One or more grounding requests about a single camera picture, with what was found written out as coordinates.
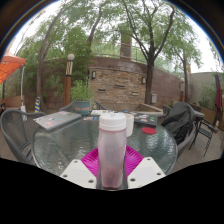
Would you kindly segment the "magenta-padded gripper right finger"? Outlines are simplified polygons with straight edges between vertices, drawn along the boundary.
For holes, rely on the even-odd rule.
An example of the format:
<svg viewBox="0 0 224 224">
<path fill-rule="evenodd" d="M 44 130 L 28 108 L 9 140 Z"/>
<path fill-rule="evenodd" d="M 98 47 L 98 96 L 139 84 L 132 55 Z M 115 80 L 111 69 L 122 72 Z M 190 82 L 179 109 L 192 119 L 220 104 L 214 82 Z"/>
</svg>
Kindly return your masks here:
<svg viewBox="0 0 224 224">
<path fill-rule="evenodd" d="M 152 157 L 143 157 L 130 146 L 126 147 L 125 174 L 129 189 L 140 188 L 165 177 Z"/>
</svg>

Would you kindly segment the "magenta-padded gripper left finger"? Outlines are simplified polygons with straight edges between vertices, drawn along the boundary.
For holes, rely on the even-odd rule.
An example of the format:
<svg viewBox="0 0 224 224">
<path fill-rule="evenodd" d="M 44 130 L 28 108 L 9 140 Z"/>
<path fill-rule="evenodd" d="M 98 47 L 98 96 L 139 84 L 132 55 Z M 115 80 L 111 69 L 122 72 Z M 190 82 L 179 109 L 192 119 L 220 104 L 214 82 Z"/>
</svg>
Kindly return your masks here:
<svg viewBox="0 0 224 224">
<path fill-rule="evenodd" d="M 81 160 L 72 160 L 61 174 L 61 177 L 80 187 L 95 189 L 98 172 L 98 149 L 95 148 L 87 153 Z"/>
</svg>

